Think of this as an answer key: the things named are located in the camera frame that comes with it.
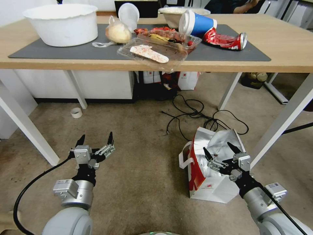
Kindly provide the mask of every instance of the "gray desk mat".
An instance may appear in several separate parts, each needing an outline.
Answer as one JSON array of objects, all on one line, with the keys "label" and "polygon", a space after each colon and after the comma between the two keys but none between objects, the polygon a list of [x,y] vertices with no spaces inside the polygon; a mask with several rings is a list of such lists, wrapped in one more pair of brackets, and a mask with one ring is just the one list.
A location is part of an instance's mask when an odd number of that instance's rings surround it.
[{"label": "gray desk mat", "polygon": [[[105,36],[107,24],[98,25],[98,38],[96,42],[109,42]],[[139,24],[138,28],[152,29],[164,25]],[[220,24],[217,32],[230,36],[237,33],[228,25]],[[121,45],[113,45],[106,48],[96,48],[91,42],[73,47],[52,47],[46,45],[41,39],[34,41],[28,46],[9,55],[9,58],[30,58],[30,59],[103,59],[103,60],[128,60],[127,57],[117,54]],[[198,47],[188,55],[186,60],[190,61],[270,61],[271,59],[251,43],[247,43],[242,51],[229,51],[200,43]]]}]

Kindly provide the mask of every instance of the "black wire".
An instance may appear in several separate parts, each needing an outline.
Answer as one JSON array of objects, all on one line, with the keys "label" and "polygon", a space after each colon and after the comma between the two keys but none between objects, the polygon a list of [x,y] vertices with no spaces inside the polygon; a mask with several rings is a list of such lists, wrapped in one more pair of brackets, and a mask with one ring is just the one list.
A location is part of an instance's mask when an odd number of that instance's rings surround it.
[{"label": "black wire", "polygon": [[62,166],[64,163],[66,163],[68,160],[70,159],[70,157],[66,158],[63,162],[59,163],[58,165],[51,167],[49,170],[41,173],[40,175],[38,175],[36,178],[34,178],[32,181],[30,181],[26,187],[21,191],[21,193],[19,194],[19,196],[17,197],[15,204],[14,204],[14,209],[13,209],[13,219],[14,219],[14,223],[16,224],[16,226],[18,227],[18,229],[23,232],[24,234],[27,235],[34,235],[32,232],[28,231],[27,229],[24,228],[24,226],[20,223],[18,217],[17,217],[17,211],[18,211],[18,207],[19,207],[19,203],[20,200],[22,198],[22,196],[24,195],[24,193],[26,192],[26,190],[33,184],[35,183],[38,179],[40,179],[41,177],[43,177],[45,174],[49,173],[50,171],[53,171],[54,169],[58,168],[59,166]]},{"label": "black wire", "polygon": [[303,231],[303,229],[290,217],[290,215],[282,208],[282,206],[273,198],[271,193],[263,186],[261,187],[261,189],[275,203],[275,205],[280,209],[280,211],[296,226],[296,228],[299,229],[303,235],[307,235],[307,233]]},{"label": "black wire", "polygon": [[[183,98],[183,101],[184,101],[185,105],[186,105],[189,109],[191,109],[192,112],[183,111],[183,110],[181,110],[180,108],[178,108],[178,107],[176,106],[176,104],[174,103],[174,101],[175,101],[176,97],[178,97],[178,96],[180,96],[180,97]],[[196,101],[196,102],[200,103],[200,104],[201,104],[201,109],[200,109],[200,110],[197,110],[196,108],[192,107],[190,104],[188,104],[188,101]],[[182,95],[176,95],[176,96],[174,96],[174,98],[173,98],[173,100],[172,100],[172,104],[174,105],[174,107],[175,107],[177,110],[179,110],[180,112],[182,112],[182,114],[180,114],[180,115],[178,115],[178,116],[173,116],[173,115],[168,114],[168,113],[166,113],[166,112],[164,112],[164,111],[161,111],[161,113],[166,114],[166,115],[172,117],[172,119],[171,119],[171,120],[169,121],[169,123],[167,124],[167,127],[166,127],[166,134],[169,133],[169,126],[170,126],[171,122],[172,122],[173,120],[177,119],[177,120],[178,120],[178,128],[179,128],[179,131],[180,131],[181,135],[184,137],[184,139],[186,139],[187,141],[190,141],[188,138],[185,137],[185,135],[183,134],[183,132],[182,132],[182,130],[181,130],[181,128],[180,128],[180,119],[179,119],[179,117],[181,117],[181,116],[189,116],[190,118],[204,118],[204,119],[206,119],[206,121],[205,121],[204,124],[203,124],[203,128],[207,128],[207,125],[208,125],[210,122],[212,122],[212,125],[210,126],[210,130],[213,130],[213,131],[217,131],[217,129],[218,129],[219,127],[222,127],[222,128],[225,129],[225,130],[226,130],[226,129],[231,129],[231,128],[230,128],[228,125],[226,125],[226,123],[224,123],[222,120],[220,120],[220,119],[218,119],[218,118],[215,118],[215,114],[217,114],[218,112],[224,112],[224,111],[231,113],[231,115],[232,115],[237,121],[241,122],[242,124],[244,124],[244,125],[246,126],[246,131],[245,131],[244,133],[238,133],[239,135],[247,134],[248,131],[249,131],[248,125],[247,125],[246,123],[244,123],[242,120],[238,119],[231,111],[228,111],[228,110],[218,110],[218,111],[216,111],[216,112],[213,114],[212,117],[209,117],[209,116],[206,116],[205,114],[202,113],[202,111],[203,111],[203,109],[204,109],[204,104],[203,104],[201,101],[196,100],[196,99],[187,99],[187,100],[186,100]]]}]

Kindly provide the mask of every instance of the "paper cup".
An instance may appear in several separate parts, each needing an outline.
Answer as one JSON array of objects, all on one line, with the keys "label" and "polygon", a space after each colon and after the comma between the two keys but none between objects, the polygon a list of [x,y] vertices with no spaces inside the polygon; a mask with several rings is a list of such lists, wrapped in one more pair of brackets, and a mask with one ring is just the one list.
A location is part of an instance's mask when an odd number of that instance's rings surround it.
[{"label": "paper cup", "polygon": [[182,34],[203,37],[212,27],[217,27],[217,21],[187,10],[179,20],[178,30]]}]

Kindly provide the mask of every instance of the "white plastic basin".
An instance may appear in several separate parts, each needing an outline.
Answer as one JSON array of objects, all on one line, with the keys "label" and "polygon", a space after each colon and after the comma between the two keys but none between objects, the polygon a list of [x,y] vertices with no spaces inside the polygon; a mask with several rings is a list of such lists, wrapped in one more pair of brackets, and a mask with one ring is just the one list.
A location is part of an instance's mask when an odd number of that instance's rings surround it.
[{"label": "white plastic basin", "polygon": [[179,20],[186,10],[192,10],[199,15],[208,16],[211,14],[209,10],[203,8],[187,8],[187,7],[166,7],[160,8],[159,12],[164,15],[166,23],[170,28],[178,28]]},{"label": "white plastic basin", "polygon": [[55,4],[28,9],[23,15],[44,43],[55,47],[76,46],[98,37],[97,7]]}]

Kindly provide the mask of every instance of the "crushed soda can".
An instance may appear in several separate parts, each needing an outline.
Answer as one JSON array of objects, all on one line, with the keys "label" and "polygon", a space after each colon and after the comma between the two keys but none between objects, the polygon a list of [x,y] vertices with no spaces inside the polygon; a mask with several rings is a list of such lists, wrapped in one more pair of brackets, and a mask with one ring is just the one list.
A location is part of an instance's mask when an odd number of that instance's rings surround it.
[{"label": "crushed soda can", "polygon": [[216,32],[216,28],[211,28],[203,36],[203,41],[211,45],[219,46],[221,48],[241,51],[247,45],[247,34],[240,33],[238,36],[233,37],[218,34]]}]

